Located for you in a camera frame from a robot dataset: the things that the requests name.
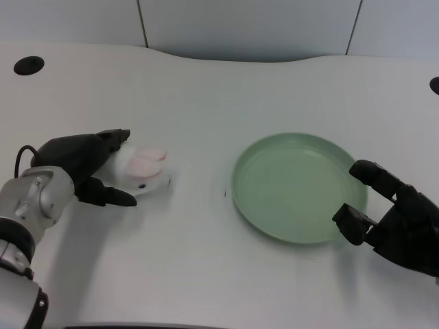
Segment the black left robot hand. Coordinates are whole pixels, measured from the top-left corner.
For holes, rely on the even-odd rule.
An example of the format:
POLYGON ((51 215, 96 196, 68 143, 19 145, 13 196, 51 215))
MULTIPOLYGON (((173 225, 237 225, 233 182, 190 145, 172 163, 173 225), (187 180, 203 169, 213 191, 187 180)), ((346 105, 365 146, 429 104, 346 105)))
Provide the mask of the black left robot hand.
POLYGON ((53 138, 38 149, 31 166, 62 168, 73 180, 75 196, 81 202, 95 206, 133 207, 137 205, 133 195, 104 186, 101 180, 93 177, 129 136, 130 130, 115 129, 53 138))

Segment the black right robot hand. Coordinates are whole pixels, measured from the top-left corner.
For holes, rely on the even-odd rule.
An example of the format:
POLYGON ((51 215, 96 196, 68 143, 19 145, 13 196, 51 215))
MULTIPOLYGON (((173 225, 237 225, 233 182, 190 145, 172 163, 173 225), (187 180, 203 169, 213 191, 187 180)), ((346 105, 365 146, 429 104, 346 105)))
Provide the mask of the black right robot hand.
POLYGON ((353 245, 373 251, 406 269, 438 277, 438 206, 412 185, 369 160, 356 161, 349 173, 393 206, 375 222, 348 204, 333 216, 339 231, 353 245))

